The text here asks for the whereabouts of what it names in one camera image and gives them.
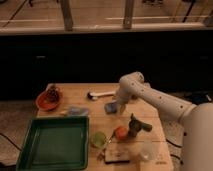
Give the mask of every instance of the green tray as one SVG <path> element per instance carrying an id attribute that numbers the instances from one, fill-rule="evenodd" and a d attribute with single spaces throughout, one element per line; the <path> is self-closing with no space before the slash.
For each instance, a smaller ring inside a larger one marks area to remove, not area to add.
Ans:
<path id="1" fill-rule="evenodd" d="M 16 171 L 82 170 L 88 163 L 88 117 L 34 119 Z"/>

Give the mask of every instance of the orange bowl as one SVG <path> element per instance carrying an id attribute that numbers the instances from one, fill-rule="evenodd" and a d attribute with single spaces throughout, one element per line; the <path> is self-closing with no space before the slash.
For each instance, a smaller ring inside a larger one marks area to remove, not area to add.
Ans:
<path id="1" fill-rule="evenodd" d="M 43 111 L 53 110 L 55 109 L 61 102 L 62 93 L 58 91 L 59 100 L 56 102 L 49 102 L 47 101 L 47 91 L 43 91 L 41 94 L 38 95 L 36 98 L 36 106 L 38 109 Z"/>

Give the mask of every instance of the small green cup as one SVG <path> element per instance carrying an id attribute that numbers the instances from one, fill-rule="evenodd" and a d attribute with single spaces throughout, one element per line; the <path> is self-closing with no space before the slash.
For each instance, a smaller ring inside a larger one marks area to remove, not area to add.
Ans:
<path id="1" fill-rule="evenodd" d="M 91 135 L 90 142 L 93 147 L 102 148 L 106 143 L 106 135 L 103 132 L 98 131 Z"/>

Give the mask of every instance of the floor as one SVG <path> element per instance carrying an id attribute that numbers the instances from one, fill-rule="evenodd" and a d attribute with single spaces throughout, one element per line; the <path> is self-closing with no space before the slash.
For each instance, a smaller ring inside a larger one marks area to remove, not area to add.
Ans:
<path id="1" fill-rule="evenodd" d="M 21 148 L 28 125 L 36 116 L 37 108 L 34 100 L 24 101 L 1 101 L 0 102 L 0 132 L 8 136 L 18 147 Z M 182 142 L 182 127 L 170 121 L 168 117 L 161 114 L 161 120 L 165 136 L 176 144 Z M 180 149 L 168 144 L 171 154 L 180 156 Z M 7 140 L 0 136 L 0 162 L 5 165 L 14 165 L 19 151 Z M 179 160 L 172 158 L 175 170 L 179 170 Z M 5 168 L 3 171 L 14 171 L 14 167 Z"/>
<path id="2" fill-rule="evenodd" d="M 24 0 L 8 0 L 0 4 L 0 31 L 5 28 L 63 28 L 60 3 L 56 0 L 26 1 L 21 10 L 11 17 Z M 74 27 L 122 25 L 125 0 L 69 0 Z M 182 0 L 135 0 L 133 24 L 182 22 L 190 3 Z M 212 2 L 197 2 L 186 22 L 202 21 L 213 9 Z"/>

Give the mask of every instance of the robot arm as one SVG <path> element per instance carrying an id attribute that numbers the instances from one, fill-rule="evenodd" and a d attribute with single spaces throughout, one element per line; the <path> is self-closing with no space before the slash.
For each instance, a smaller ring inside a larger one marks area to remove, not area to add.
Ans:
<path id="1" fill-rule="evenodd" d="M 124 105 L 128 103 L 132 95 L 134 95 L 142 98 L 160 111 L 171 115 L 176 121 L 183 124 L 184 118 L 196 105 L 143 85 L 143 78 L 140 72 L 121 77 L 119 81 L 120 87 L 116 92 L 118 104 Z"/>
<path id="2" fill-rule="evenodd" d="M 194 105 L 146 87 L 143 81 L 140 72 L 121 77 L 116 92 L 118 105 L 125 105 L 134 95 L 173 116 L 184 127 L 180 170 L 213 170 L 213 103 Z"/>

